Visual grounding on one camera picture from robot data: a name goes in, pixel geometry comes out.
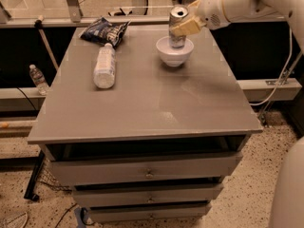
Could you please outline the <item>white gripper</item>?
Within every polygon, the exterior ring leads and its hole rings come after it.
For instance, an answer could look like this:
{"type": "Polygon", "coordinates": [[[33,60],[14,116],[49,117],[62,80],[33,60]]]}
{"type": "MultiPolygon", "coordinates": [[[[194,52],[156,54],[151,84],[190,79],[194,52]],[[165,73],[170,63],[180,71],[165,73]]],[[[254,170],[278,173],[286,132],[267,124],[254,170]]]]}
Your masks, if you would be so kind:
{"type": "Polygon", "coordinates": [[[225,16],[222,0],[195,0],[187,6],[197,16],[178,23],[170,29],[175,36],[187,36],[199,33],[203,27],[211,30],[225,28],[230,22],[225,16]]]}

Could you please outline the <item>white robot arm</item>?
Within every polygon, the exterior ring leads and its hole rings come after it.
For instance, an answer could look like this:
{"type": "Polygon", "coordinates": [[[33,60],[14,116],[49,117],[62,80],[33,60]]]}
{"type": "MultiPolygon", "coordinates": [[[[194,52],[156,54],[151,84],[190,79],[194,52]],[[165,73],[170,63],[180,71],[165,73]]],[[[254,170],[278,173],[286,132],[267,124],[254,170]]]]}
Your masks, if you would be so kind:
{"type": "MultiPolygon", "coordinates": [[[[186,15],[169,27],[175,36],[279,13],[304,51],[304,0],[196,0],[186,9],[186,15]]],[[[304,138],[290,148],[281,164],[268,228],[304,228],[304,138]]]]}

